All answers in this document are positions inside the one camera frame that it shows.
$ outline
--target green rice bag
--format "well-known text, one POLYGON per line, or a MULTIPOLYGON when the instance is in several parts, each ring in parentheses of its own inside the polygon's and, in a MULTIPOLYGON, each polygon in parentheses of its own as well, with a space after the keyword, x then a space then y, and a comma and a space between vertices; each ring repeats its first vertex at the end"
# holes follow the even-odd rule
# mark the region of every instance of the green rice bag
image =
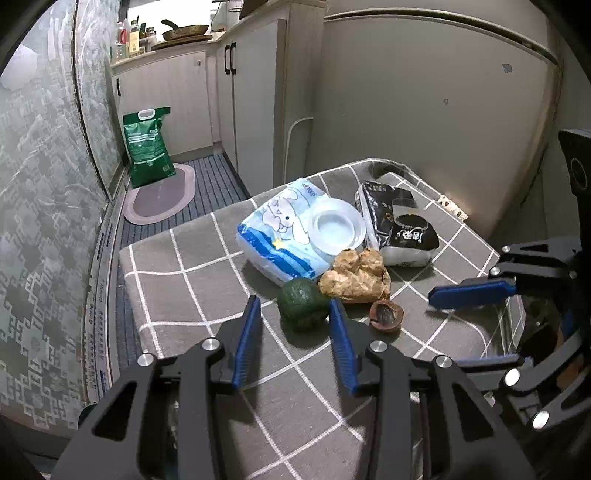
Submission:
POLYGON ((131 184, 135 189, 176 173, 160 133, 162 117, 168 113, 169 106, 123 116, 125 142, 131 157, 131 184))

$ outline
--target ginger root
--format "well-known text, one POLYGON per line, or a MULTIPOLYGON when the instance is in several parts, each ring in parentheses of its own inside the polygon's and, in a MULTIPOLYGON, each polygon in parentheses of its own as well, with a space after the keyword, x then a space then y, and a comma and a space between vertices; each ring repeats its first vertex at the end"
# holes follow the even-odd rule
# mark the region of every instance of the ginger root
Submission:
POLYGON ((318 282, 320 291, 344 303, 373 303, 390 298, 390 275, 379 252, 343 250, 318 282))

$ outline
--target black cabinet handle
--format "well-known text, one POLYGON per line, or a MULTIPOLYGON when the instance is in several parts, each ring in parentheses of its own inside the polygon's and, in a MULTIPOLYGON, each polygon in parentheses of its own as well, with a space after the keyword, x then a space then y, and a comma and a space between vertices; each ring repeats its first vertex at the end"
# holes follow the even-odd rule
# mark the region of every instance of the black cabinet handle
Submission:
POLYGON ((226 52, 230 50, 230 45, 226 45, 223 48, 223 69, 226 71, 226 75, 230 75, 230 70, 228 70, 228 67, 226 66, 226 52))
POLYGON ((234 55, 232 54, 234 48, 236 48, 235 41, 230 44, 230 70, 232 71, 232 75, 236 75, 236 69, 234 68, 234 55))

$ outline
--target bottle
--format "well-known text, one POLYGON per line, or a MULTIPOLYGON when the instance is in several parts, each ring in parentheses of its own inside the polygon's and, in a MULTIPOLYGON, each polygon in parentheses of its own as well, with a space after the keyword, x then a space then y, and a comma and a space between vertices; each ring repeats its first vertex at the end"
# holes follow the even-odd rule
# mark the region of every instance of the bottle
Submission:
POLYGON ((127 36, 125 37, 125 57, 129 58, 129 33, 131 32, 131 23, 129 23, 127 17, 125 17, 125 19, 123 20, 123 26, 125 27, 125 32, 127 34, 127 36))
POLYGON ((117 23, 117 38, 115 39, 114 60, 120 61, 127 58, 127 30, 123 22, 117 23))
POLYGON ((131 32, 129 33, 129 56, 135 57, 139 54, 139 25, 137 20, 131 21, 131 32))
POLYGON ((156 30, 154 27, 148 27, 146 34, 148 36, 148 51, 152 51, 154 45, 158 43, 158 39, 156 38, 156 30))

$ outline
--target blue striped package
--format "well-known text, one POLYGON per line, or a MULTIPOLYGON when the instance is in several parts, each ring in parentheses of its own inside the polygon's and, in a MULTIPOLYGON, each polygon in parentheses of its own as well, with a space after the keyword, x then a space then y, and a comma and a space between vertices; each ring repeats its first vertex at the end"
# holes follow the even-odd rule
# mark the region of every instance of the blue striped package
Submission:
POLYGON ((315 249, 307 225, 312 206, 328 195, 306 179, 297 179, 238 225, 236 241, 250 262, 278 285, 296 277, 314 279, 333 257, 315 249))

